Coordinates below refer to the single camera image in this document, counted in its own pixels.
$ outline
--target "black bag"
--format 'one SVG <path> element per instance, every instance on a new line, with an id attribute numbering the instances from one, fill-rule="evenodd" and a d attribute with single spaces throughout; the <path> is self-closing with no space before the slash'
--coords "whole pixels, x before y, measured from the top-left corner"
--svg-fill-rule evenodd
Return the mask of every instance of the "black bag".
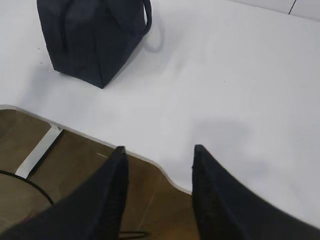
<path id="1" fill-rule="evenodd" d="M 150 0 L 37 0 L 37 9 L 53 68 L 99 88 L 152 24 Z"/>

